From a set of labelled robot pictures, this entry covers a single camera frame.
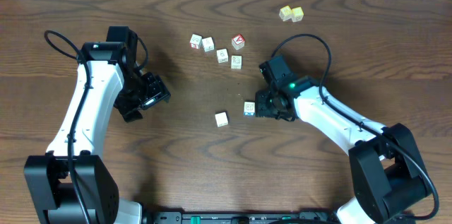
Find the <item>plain white wooden block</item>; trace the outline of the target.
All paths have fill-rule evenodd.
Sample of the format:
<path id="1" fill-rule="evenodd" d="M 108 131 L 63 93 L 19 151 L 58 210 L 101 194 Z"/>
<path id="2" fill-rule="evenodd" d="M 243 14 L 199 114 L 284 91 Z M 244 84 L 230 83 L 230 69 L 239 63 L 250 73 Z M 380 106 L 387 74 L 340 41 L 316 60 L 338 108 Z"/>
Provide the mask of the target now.
<path id="1" fill-rule="evenodd" d="M 227 113 L 221 112 L 221 113 L 215 114 L 215 121 L 216 121 L 217 127 L 222 127 L 222 126 L 228 125 L 229 121 L 227 118 Z"/>

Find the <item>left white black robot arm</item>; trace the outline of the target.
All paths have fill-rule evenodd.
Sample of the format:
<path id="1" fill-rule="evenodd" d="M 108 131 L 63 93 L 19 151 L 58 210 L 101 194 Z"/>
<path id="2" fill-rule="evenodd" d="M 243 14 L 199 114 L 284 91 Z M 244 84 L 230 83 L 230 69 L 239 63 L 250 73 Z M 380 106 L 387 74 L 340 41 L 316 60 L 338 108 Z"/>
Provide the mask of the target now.
<path id="1" fill-rule="evenodd" d="M 125 122 L 170 93 L 159 76 L 142 74 L 137 41 L 86 42 L 64 121 L 44 155 L 26 160 L 24 175 L 41 223 L 147 223 L 142 204 L 121 199 L 102 161 L 109 118 Z"/>

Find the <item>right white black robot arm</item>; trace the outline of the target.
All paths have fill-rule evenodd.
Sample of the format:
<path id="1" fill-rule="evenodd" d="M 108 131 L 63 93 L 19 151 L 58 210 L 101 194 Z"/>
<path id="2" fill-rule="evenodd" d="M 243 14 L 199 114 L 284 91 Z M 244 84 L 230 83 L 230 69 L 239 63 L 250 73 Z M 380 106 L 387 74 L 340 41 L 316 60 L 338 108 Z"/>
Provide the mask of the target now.
<path id="1" fill-rule="evenodd" d="M 438 213 L 438 191 L 406 126 L 363 117 L 308 76 L 264 78 L 268 86 L 256 93 L 257 116 L 300 119 L 347 154 L 355 195 L 336 211 L 340 223 L 429 220 Z"/>

